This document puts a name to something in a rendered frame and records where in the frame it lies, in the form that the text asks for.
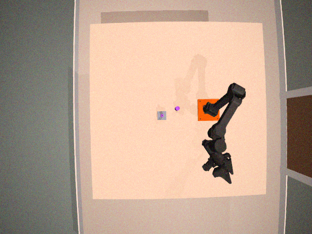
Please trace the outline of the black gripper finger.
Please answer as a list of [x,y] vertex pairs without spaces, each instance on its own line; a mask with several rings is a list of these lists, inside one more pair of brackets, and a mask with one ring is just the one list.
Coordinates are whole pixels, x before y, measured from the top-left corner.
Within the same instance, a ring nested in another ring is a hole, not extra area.
[[231,175],[234,174],[234,171],[233,171],[233,166],[232,166],[232,161],[231,161],[231,158],[229,158],[229,160],[227,162],[225,162],[225,166],[227,167],[227,169],[229,170],[229,173]]
[[221,175],[221,176],[218,176],[218,177],[223,178],[223,179],[226,180],[229,184],[232,183],[232,182],[231,182],[231,177],[230,177],[230,174],[229,174],[229,170],[228,170],[228,169],[227,169],[226,174]]

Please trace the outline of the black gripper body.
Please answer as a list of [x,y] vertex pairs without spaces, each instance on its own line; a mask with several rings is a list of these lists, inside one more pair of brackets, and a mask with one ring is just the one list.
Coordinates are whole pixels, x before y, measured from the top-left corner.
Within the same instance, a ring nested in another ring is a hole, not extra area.
[[210,155],[209,159],[212,159],[212,161],[214,162],[215,166],[218,166],[216,168],[214,168],[213,170],[213,176],[214,177],[218,177],[221,175],[226,174],[227,172],[227,167],[225,166],[225,162],[227,162],[229,159],[231,158],[230,153],[213,153]]

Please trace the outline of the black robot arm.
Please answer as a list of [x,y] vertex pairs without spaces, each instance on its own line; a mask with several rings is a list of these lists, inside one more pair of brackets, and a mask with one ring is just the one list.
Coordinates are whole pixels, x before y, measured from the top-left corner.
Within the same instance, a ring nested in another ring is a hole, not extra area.
[[[218,122],[207,132],[208,137],[211,139],[205,139],[202,141],[202,146],[204,146],[209,155],[213,153],[223,153],[226,151],[226,127],[245,97],[245,88],[236,83],[231,83],[228,87],[227,93],[221,99],[216,101],[216,103],[207,102],[206,105],[203,105],[204,114],[209,114],[215,117],[218,115],[219,109],[228,103]],[[206,164],[202,166],[204,171],[209,171],[212,167],[214,168],[215,165],[212,159],[209,158]]]

